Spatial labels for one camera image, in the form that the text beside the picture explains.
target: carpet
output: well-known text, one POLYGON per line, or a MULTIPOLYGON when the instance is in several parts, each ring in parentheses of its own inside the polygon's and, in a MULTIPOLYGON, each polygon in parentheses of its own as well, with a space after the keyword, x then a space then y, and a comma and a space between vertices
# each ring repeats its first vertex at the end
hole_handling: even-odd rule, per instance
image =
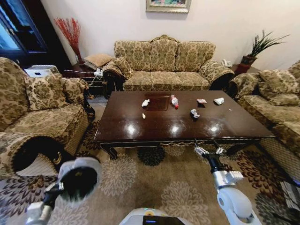
MULTIPOLYGON (((160 209, 194 225, 228 224, 217 202, 210 166, 194 153, 192 146, 119 148, 119 158, 110 161, 92 142, 105 102, 94 101, 91 105, 97 115, 77 155, 100 159, 101 184, 93 196, 77 207, 58 198, 49 224, 117 225, 131 210, 140 207, 160 209)), ((212 146, 203 147, 213 150, 212 146)), ((232 157, 222 156, 221 161, 245 176, 238 188, 250 199, 262 224, 289 224, 275 218, 273 212, 295 219, 285 205, 279 184, 286 176, 265 153, 249 146, 232 157)), ((42 199, 45 187, 55 180, 53 176, 1 180, 0 225, 24 224, 26 207, 42 199)))

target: red branch decoration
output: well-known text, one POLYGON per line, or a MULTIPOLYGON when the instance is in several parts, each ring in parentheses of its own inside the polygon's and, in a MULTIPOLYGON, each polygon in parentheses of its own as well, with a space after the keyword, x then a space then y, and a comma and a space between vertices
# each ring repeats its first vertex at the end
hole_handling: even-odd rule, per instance
POLYGON ((80 35, 80 25, 77 20, 74 18, 70 19, 62 19, 56 18, 54 19, 56 25, 59 27, 63 35, 68 40, 70 46, 78 57, 79 63, 82 61, 80 52, 79 52, 79 35, 80 35))

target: telephone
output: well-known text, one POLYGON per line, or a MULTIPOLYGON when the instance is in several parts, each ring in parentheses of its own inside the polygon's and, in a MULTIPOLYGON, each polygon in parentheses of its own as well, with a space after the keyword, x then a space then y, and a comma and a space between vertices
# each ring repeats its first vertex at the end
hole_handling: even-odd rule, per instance
POLYGON ((225 67, 232 67, 233 64, 230 61, 226 61, 225 59, 222 60, 222 65, 225 67))

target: potted plant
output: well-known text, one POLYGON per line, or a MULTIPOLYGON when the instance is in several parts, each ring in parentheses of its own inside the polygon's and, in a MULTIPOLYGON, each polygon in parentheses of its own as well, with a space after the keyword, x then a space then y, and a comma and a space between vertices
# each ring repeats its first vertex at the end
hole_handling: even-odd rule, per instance
POLYGON ((273 33, 270 32, 268 34, 265 34, 264 30, 262 30, 262 38, 260 38, 258 35, 256 35, 254 42, 252 44, 252 52, 246 56, 243 56, 242 61, 238 65, 237 69, 235 70, 235 74, 242 74, 247 72, 247 70, 251 67, 251 65, 254 63, 254 61, 257 59, 257 55, 261 53, 266 48, 269 48, 273 45, 278 45, 283 42, 279 42, 279 40, 289 36, 285 35, 283 37, 278 38, 270 38, 269 35, 273 33))

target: vase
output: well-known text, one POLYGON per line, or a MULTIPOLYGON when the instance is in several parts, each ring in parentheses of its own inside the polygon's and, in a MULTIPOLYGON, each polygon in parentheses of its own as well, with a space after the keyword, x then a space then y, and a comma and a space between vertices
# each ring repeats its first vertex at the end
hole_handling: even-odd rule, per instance
POLYGON ((239 75, 247 72, 256 59, 256 57, 243 56, 242 61, 234 71, 234 74, 239 75))
POLYGON ((81 58, 81 54, 80 54, 80 51, 78 48, 73 48, 73 51, 75 53, 75 57, 76 57, 76 61, 77 63, 80 65, 80 66, 83 66, 84 65, 84 61, 83 59, 81 58))

